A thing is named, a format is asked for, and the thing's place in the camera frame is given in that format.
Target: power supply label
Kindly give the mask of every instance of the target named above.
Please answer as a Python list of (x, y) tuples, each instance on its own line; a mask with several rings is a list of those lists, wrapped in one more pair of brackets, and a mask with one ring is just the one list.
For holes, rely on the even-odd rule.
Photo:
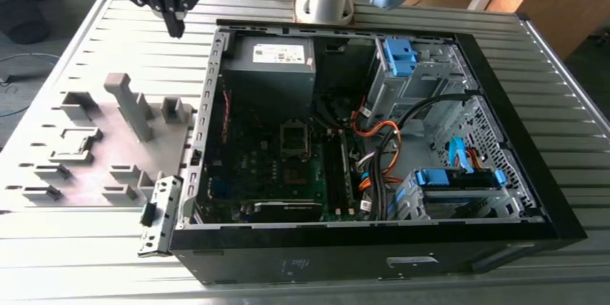
[(256, 44), (252, 62), (260, 64), (304, 64), (306, 48), (294, 44)]

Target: wire bundle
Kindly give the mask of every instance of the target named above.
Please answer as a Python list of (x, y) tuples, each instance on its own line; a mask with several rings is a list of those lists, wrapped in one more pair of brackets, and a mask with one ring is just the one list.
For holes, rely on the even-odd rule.
[(432, 104), (440, 101), (467, 101), (474, 96), (474, 93), (463, 94), (443, 94), (440, 96), (434, 96), (418, 102), (400, 116), (400, 119), (395, 123), (395, 130), (388, 131), (384, 136), (382, 143), (374, 150), (374, 154), (370, 157), (368, 163), (368, 178), (371, 180), (371, 195), (372, 203), (376, 206), (371, 207), (371, 217), (375, 220), (386, 220), (387, 218), (387, 192), (384, 189), (384, 174), (386, 171), (391, 168), (388, 167), (382, 171), (382, 154), (384, 148), (387, 147), (394, 136), (398, 136), (400, 140), (400, 129), (408, 121), (411, 121), (418, 114), (420, 114)]

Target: white label sticker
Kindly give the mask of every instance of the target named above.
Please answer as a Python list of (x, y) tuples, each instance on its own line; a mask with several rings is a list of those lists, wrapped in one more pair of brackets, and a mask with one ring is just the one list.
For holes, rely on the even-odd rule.
[(360, 107), (360, 113), (364, 115), (366, 118), (371, 116), (371, 110), (368, 110), (366, 107)]
[(362, 200), (360, 201), (360, 210), (371, 212), (371, 205), (372, 205), (372, 203), (370, 201)]
[(256, 44), (252, 62), (260, 64), (304, 64), (306, 48), (287, 44)]

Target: metal workbench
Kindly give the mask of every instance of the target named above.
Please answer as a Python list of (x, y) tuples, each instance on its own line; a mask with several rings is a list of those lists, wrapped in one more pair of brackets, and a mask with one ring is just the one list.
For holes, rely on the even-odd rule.
[[(196, 106), (215, 20), (291, 21), (291, 7), (284, 0), (200, 0), (185, 18), (187, 34), (176, 41), (147, 8), (127, 0), (97, 0), (0, 155), (1, 195), (11, 191), (5, 185), (17, 182), (12, 178), (20, 161), (44, 151), (44, 145), (32, 143), (67, 121), (55, 109), (59, 92), (101, 87), (109, 71), (124, 71), (132, 90), (147, 99), (173, 95)], [(139, 208), (21, 204), (29, 207), (0, 215), (0, 300), (606, 304), (610, 127), (534, 26), (507, 14), (424, 8), (387, 12), (367, 5), (356, 6), (355, 20), (359, 26), (475, 35), (588, 239), (478, 276), (207, 289), (175, 258), (136, 257)]]

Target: expansion slot bracket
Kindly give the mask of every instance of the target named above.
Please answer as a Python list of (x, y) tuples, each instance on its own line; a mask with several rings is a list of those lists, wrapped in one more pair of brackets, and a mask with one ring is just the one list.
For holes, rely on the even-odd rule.
[(171, 256), (175, 215), (179, 209), (181, 178), (168, 176), (155, 183), (152, 197), (141, 209), (140, 224), (144, 227), (140, 237), (139, 257)]

